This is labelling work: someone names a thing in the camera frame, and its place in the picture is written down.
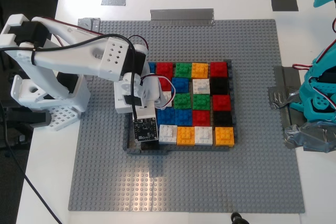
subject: white robot link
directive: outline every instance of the white robot link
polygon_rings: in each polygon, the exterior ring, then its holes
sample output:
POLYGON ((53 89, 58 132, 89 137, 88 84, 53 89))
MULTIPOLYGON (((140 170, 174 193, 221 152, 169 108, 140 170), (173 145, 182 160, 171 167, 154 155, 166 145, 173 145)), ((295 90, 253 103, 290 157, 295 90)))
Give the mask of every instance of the white robot link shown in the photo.
POLYGON ((5 52, 30 77, 15 76, 12 97, 33 111, 48 110, 50 129, 59 130, 80 119, 90 99, 84 77, 88 75, 113 81, 116 111, 133 112, 139 127, 148 125, 147 120, 155 122, 151 137, 141 140, 158 139, 155 108, 164 109, 170 101, 161 90, 160 76, 146 78, 150 68, 145 46, 133 46, 121 35, 100 36, 57 20, 35 17, 29 21, 17 14, 8 19, 0 34, 0 48, 8 49, 5 52), (47 39, 49 33, 69 45, 59 47, 47 39))

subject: black floor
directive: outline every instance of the black floor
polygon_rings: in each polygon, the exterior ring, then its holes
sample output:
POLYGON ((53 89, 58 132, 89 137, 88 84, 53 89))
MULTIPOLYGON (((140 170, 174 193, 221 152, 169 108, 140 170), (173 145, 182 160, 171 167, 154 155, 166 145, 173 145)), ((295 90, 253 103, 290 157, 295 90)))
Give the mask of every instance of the black floor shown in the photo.
MULTIPOLYGON (((12 14, 22 13, 28 19, 36 16, 54 17, 57 0, 0 0, 0 30, 2 22, 6 23, 12 14)), ((8 85, 8 73, 12 67, 8 62, 7 55, 2 54, 4 64, 0 67, 0 100, 8 100, 10 85, 8 85)), ((0 224, 15 224, 19 207, 23 176, 19 173, 14 161, 6 157, 7 151, 1 149, 4 145, 0 129, 0 224)), ((15 150, 23 168, 26 167, 29 150, 15 150)))

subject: blue lego brick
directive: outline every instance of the blue lego brick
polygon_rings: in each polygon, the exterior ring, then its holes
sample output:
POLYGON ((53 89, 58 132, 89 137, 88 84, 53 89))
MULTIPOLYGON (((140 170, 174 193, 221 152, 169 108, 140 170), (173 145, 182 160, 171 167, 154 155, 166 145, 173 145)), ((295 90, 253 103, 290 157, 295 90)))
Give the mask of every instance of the blue lego brick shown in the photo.
POLYGON ((174 77, 172 83, 175 87, 176 93, 188 93, 189 92, 189 79, 174 77))
POLYGON ((157 124, 174 125, 175 124, 175 110, 173 107, 166 108, 165 110, 157 110, 157 124))
POLYGON ((155 73, 155 62, 148 62, 149 70, 151 73, 155 73))
POLYGON ((193 125, 192 110, 175 110, 175 125, 192 126, 193 125))

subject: green lego brick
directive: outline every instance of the green lego brick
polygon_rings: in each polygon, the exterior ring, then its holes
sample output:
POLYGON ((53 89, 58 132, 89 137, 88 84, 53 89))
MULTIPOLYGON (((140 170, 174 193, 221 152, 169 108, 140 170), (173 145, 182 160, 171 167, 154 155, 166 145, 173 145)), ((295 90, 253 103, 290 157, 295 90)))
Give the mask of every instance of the green lego brick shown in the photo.
POLYGON ((176 63, 175 77, 191 79, 191 63, 176 63))
POLYGON ((175 109, 191 109, 190 94, 176 94, 174 98, 175 109))
POLYGON ((193 95, 193 110, 210 110, 210 95, 209 94, 193 95))

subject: gray lego baseplate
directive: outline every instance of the gray lego baseplate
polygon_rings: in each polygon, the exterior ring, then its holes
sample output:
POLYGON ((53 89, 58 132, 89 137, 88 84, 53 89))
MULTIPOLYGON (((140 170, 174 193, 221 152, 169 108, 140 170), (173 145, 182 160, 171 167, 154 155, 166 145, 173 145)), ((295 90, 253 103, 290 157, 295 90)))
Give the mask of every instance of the gray lego baseplate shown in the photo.
MULTIPOLYGON (((238 131, 237 131, 237 121, 235 115, 235 102, 234 102, 234 92, 233 92, 233 68, 231 60, 225 60, 227 62, 227 70, 228 70, 228 85, 229 85, 229 95, 231 102, 231 116, 232 123, 234 128, 234 138, 235 143, 238 141, 238 131)), ((208 68, 208 77, 210 77, 210 64, 208 68)), ((191 94, 191 100, 193 100, 193 84, 192 80, 189 81, 189 93, 191 94)), ((211 127, 213 127, 213 131, 215 130, 214 122, 213 122, 213 104, 212 99, 210 99, 210 118, 211 118, 211 127)), ((229 151, 228 146, 207 146, 207 145, 194 145, 194 146, 180 146, 180 145, 172 145, 172 144, 161 144, 159 145, 158 141, 153 142, 143 142, 137 143, 135 142, 134 137, 134 128, 133 128, 133 117, 132 114, 125 115, 125 133, 123 138, 122 148, 128 154, 135 155, 166 155, 170 151, 216 151, 216 152, 227 152, 229 151)))
POLYGON ((149 61, 231 59, 238 142, 229 152, 128 155, 122 149, 125 115, 114 109, 113 83, 94 77, 69 210, 304 212, 296 153, 284 146, 280 112, 268 101, 268 87, 276 84, 273 67, 281 65, 274 20, 217 20, 207 27, 102 21, 100 31, 143 36, 149 61))

